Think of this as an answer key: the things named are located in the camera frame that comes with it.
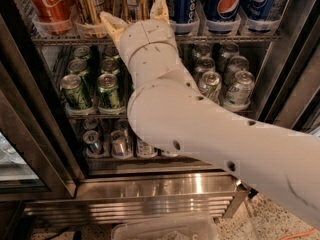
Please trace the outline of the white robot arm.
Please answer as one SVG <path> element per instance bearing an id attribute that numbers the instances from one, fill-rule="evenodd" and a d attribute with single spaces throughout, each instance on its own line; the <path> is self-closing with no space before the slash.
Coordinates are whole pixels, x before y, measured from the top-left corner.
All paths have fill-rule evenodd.
<path id="1" fill-rule="evenodd" d="M 164 151 L 213 164 L 320 229 L 320 138 L 250 120 L 203 96 L 179 57 L 165 0 L 148 20 L 100 18 L 134 84 L 134 133 Z"/>

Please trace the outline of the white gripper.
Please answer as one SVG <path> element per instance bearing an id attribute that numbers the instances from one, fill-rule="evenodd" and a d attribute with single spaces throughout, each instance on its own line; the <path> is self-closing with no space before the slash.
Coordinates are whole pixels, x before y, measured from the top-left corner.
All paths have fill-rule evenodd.
<path id="1" fill-rule="evenodd" d="M 120 57 L 126 66 L 131 57 L 149 44 L 164 43 L 177 47 L 174 32 L 169 25 L 169 12 L 166 0 L 155 0 L 149 20 L 128 24 L 112 14 L 102 11 L 100 19 L 114 45 L 118 47 Z"/>

